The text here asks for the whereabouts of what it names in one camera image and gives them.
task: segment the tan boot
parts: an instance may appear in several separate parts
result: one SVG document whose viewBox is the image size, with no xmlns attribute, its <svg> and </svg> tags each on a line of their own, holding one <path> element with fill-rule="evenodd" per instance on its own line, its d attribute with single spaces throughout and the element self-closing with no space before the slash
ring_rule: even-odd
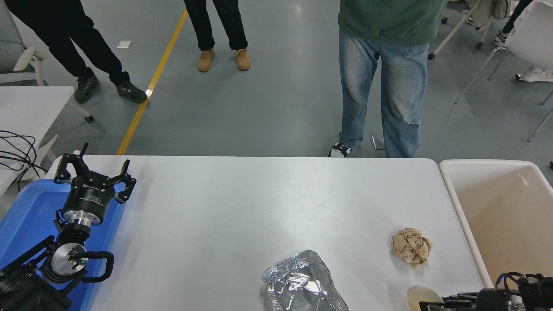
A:
<svg viewBox="0 0 553 311">
<path fill-rule="evenodd" d="M 215 57 L 213 49 L 202 51 L 200 59 L 198 60 L 198 71 L 208 72 L 211 68 L 211 60 Z"/>
<path fill-rule="evenodd" d="M 248 49 L 240 49 L 236 51 L 236 66 L 238 67 L 238 70 L 248 70 L 250 65 L 251 61 L 249 59 Z"/>
</svg>

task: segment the shoe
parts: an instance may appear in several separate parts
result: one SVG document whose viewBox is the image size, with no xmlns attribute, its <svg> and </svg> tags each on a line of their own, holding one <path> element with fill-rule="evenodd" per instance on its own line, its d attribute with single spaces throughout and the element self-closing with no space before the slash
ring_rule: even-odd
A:
<svg viewBox="0 0 553 311">
<path fill-rule="evenodd" d="M 505 40 L 507 40 L 507 36 L 509 34 L 505 34 L 505 33 L 502 33 L 501 31 L 495 36 L 495 38 L 493 39 L 493 45 L 495 46 L 499 46 L 499 47 L 504 47 L 505 46 Z"/>
<path fill-rule="evenodd" d="M 528 70 L 521 74 L 517 74 L 517 80 L 520 81 L 528 81 L 528 82 L 535 82 L 535 81 L 551 81 L 551 78 L 553 77 L 553 70 L 552 69 L 544 69 L 537 66 L 532 66 L 528 68 Z"/>
<path fill-rule="evenodd" d="M 345 158 L 349 155 L 353 148 L 342 145 L 341 142 L 337 142 L 328 152 L 329 158 Z"/>
<path fill-rule="evenodd" d="M 198 71 L 199 72 L 208 72 L 211 68 L 211 60 L 215 57 L 215 52 L 213 49 L 207 51 L 202 51 L 200 54 L 200 59 L 198 60 Z"/>
<path fill-rule="evenodd" d="M 141 103 L 148 98 L 143 90 L 134 86 L 130 81 L 124 81 L 117 85 L 117 93 L 121 97 L 129 97 L 135 103 Z"/>
<path fill-rule="evenodd" d="M 92 90 L 100 84 L 96 76 L 89 78 L 79 77 L 77 79 L 77 90 L 75 91 L 75 100 L 78 103 L 84 103 L 92 97 Z"/>
<path fill-rule="evenodd" d="M 236 66 L 240 71 L 249 69 L 251 61 L 249 59 L 248 49 L 239 49 L 236 51 Z"/>
</svg>

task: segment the yellow floor line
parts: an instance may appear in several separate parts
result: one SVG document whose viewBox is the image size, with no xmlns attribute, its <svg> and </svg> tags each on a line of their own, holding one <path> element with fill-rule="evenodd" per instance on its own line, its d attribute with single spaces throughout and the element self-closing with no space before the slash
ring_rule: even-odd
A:
<svg viewBox="0 0 553 311">
<path fill-rule="evenodd" d="M 188 16 L 188 11 L 184 10 L 184 12 L 182 13 L 182 16 L 180 17 L 180 21 L 177 24 L 175 31 L 173 32 L 173 36 L 171 37 L 171 40 L 169 40 L 169 44 L 165 49 L 165 53 L 163 53 L 163 57 L 161 57 L 161 60 L 159 61 L 158 68 L 155 70 L 154 76 L 150 81 L 150 85 L 148 85 L 148 89 L 146 90 L 146 95 L 148 95 L 148 99 L 143 101 L 140 104 L 140 106 L 138 106 L 138 109 L 134 114 L 133 120 L 131 121 L 131 125 L 129 125 L 129 128 L 127 129 L 127 133 L 125 134 L 125 137 L 123 137 L 123 141 L 119 146 L 119 150 L 117 150 L 117 153 L 116 153 L 117 155 L 122 155 L 122 154 L 125 154 L 125 152 L 127 152 L 127 148 L 129 147 L 131 139 L 134 136 L 134 132 L 138 127 L 138 123 L 140 123 L 140 119 L 142 118 L 142 115 L 144 114 L 144 110 L 146 109 L 146 106 L 150 101 L 150 97 L 152 96 L 152 93 L 154 92 L 154 89 L 155 89 L 155 85 L 158 83 L 159 77 L 163 72 L 163 68 L 165 68 L 165 64 L 169 59 L 169 55 L 171 55 L 171 51 L 175 46 L 175 42 L 179 37 L 180 30 L 182 29 L 182 25 L 184 24 L 184 21 L 186 20 L 187 16 Z"/>
</svg>

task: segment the white bowl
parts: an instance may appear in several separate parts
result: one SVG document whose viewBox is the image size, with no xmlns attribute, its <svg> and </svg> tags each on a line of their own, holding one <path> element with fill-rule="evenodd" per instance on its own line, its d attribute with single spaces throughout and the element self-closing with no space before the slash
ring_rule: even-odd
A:
<svg viewBox="0 0 553 311">
<path fill-rule="evenodd" d="M 419 302 L 421 301 L 444 302 L 440 295 L 432 289 L 422 285 L 411 286 L 407 290 L 405 300 L 407 302 L 407 307 L 409 307 L 409 311 L 421 311 L 419 306 Z"/>
</svg>

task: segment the black wire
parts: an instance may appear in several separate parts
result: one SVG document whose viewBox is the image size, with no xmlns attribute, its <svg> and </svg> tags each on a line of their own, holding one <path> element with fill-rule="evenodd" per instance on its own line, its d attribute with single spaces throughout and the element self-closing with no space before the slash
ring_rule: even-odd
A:
<svg viewBox="0 0 553 311">
<path fill-rule="evenodd" d="M 495 282 L 495 288 L 496 288 L 497 290 L 499 290 L 500 292 L 503 292 L 503 293 L 506 293 L 506 294 L 511 294 L 511 295 L 519 296 L 519 295 L 520 295 L 519 291 L 515 291 L 515 290 L 509 289 L 509 285 L 507 284 L 507 279 L 510 279 L 511 281 L 513 281 L 515 284 L 518 285 L 519 279 L 520 279 L 521 277 L 524 277 L 524 275 L 523 275 L 522 273 L 518 273 L 518 272 L 502 273 L 502 274 L 497 278 L 497 281 Z M 500 287 L 499 287 L 499 284 L 501 283 L 502 280 L 503 280 L 503 287 L 504 287 L 504 288 L 500 288 Z"/>
<path fill-rule="evenodd" d="M 0 159 L 8 159 L 8 160 L 18 161 L 18 162 L 21 162 L 21 163 L 28 164 L 30 167 L 41 169 L 41 170 L 43 170 L 45 173 L 48 172 L 47 169 L 45 169 L 45 168 L 43 168 L 43 167 L 41 167 L 41 166 L 39 166 L 39 165 L 36 165 L 36 164 L 34 164 L 34 163 L 32 163 L 32 162 L 29 162 L 29 161 L 27 161 L 27 160 L 21 160 L 21 159 L 12 158 L 12 157 L 4 157 L 3 155 L 0 155 Z M 22 170 L 22 169 L 24 168 L 24 166 L 21 167 L 20 169 L 14 169 L 14 168 L 11 168 L 11 167 L 8 167 L 8 168 L 11 169 L 11 170 Z"/>
<path fill-rule="evenodd" d="M 10 160 L 15 160 L 17 162 L 21 162 L 22 165 L 18 169 L 10 167 L 9 165 L 7 165 L 5 163 L 0 163 L 2 166 L 6 167 L 8 169 L 11 169 L 11 170 L 23 170 L 10 184 L 10 186 L 11 186 L 13 183 L 17 182 L 17 189 L 18 189 L 18 191 L 21 191 L 20 184 L 21 184 L 21 181 L 22 181 L 23 177 L 25 176 L 25 173 L 28 172 L 29 167 L 32 168 L 32 170 L 35 172 L 35 174 L 37 176 L 40 176 L 38 171 L 37 171 L 37 168 L 39 168 L 39 169 L 41 169 L 45 172 L 47 172 L 48 170 L 46 170 L 46 169 L 42 168 L 41 166 L 35 164 L 36 158 L 37 158 L 37 153 L 36 153 L 36 149 L 34 147 L 34 143 L 36 142 L 36 138 L 34 138 L 33 136 L 30 136 L 30 135 L 19 135 L 17 133 L 11 132 L 11 131 L 0 130 L 0 132 L 8 133 L 9 134 L 8 136 L 0 136 L 0 139 L 7 142 L 10 146 L 12 146 L 15 150 L 21 152 L 21 154 L 22 154 L 22 155 L 19 155 L 19 154 L 8 152 L 8 151 L 0 151 L 1 153 L 9 154 L 10 156 L 15 157 L 15 158 L 13 158 L 13 157 L 0 156 L 0 158 L 10 159 Z M 13 144 L 9 141 L 10 138 L 19 138 L 19 139 L 24 140 L 25 142 L 27 142 L 29 144 L 29 148 L 27 149 L 26 152 L 21 150 L 15 144 Z"/>
</svg>

